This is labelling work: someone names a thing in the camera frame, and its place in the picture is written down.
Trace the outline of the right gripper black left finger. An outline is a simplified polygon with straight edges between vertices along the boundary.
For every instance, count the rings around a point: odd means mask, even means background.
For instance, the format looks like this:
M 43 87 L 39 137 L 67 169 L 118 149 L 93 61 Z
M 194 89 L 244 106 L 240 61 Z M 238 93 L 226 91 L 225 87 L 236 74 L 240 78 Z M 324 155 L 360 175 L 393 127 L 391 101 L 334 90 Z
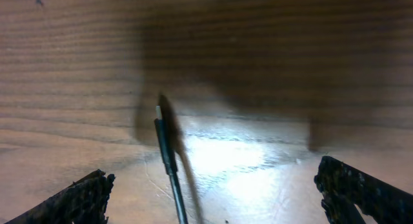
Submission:
M 6 224 L 107 224 L 115 178 L 97 169 Z

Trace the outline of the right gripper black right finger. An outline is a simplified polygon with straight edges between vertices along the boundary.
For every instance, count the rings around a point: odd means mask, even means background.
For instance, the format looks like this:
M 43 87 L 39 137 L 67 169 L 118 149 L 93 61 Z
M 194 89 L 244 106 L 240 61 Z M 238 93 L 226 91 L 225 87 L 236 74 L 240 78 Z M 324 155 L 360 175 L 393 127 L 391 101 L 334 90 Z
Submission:
M 323 156 L 314 177 L 329 223 L 412 223 L 412 194 L 331 156 Z

